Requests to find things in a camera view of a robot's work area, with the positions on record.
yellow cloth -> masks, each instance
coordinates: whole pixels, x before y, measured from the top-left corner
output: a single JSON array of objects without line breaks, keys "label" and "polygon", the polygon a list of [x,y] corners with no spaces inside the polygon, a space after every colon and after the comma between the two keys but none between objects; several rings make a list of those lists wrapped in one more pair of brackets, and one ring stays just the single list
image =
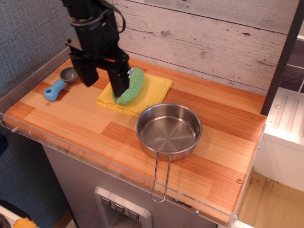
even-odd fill
[{"label": "yellow cloth", "polygon": [[112,86],[109,83],[96,99],[96,104],[121,113],[138,117],[151,105],[161,103],[166,96],[172,81],[170,79],[144,74],[144,82],[138,96],[126,105],[115,104],[112,98]]}]

wood plank wall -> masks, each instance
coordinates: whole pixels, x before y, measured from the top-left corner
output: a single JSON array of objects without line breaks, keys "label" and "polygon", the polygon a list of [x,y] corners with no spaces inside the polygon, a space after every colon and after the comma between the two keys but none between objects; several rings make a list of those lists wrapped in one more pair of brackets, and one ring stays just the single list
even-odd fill
[{"label": "wood plank wall", "polygon": [[298,2],[112,0],[126,19],[119,46],[130,57],[261,95]]}]

stainless steel pot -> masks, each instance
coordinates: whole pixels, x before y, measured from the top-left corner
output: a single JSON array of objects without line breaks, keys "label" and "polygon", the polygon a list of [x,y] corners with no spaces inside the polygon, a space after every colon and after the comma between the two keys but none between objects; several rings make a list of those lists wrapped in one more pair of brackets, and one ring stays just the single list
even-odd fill
[{"label": "stainless steel pot", "polygon": [[[156,158],[152,199],[165,201],[171,161],[192,153],[202,134],[199,117],[189,108],[173,103],[161,103],[145,109],[136,121],[135,131],[143,150]],[[154,199],[158,161],[169,161],[163,199]]]}]

wooden floor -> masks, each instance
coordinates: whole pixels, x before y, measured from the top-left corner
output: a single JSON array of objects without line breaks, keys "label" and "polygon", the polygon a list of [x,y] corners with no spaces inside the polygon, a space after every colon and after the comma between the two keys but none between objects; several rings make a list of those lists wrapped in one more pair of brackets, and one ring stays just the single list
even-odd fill
[{"label": "wooden floor", "polygon": [[304,192],[253,172],[238,220],[254,228],[304,228]]}]

pot handle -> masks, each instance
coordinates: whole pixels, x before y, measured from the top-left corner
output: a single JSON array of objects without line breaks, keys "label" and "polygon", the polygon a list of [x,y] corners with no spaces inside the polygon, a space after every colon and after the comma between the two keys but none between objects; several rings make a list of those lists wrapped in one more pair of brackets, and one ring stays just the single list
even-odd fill
[{"label": "pot handle", "polygon": [[154,173],[154,179],[153,179],[153,187],[152,187],[152,200],[153,200],[155,203],[162,203],[162,202],[164,202],[165,199],[166,199],[167,187],[168,187],[168,182],[169,182],[169,173],[170,173],[170,165],[171,165],[172,154],[170,154],[170,158],[169,158],[169,165],[168,165],[168,172],[167,172],[167,180],[166,180],[165,192],[164,192],[163,198],[162,198],[161,201],[156,201],[156,200],[154,199],[154,189],[155,189],[155,183],[156,183],[156,174],[157,174],[157,166],[158,166],[159,156],[160,156],[160,153],[157,153],[156,165],[155,165],[155,173]]}]

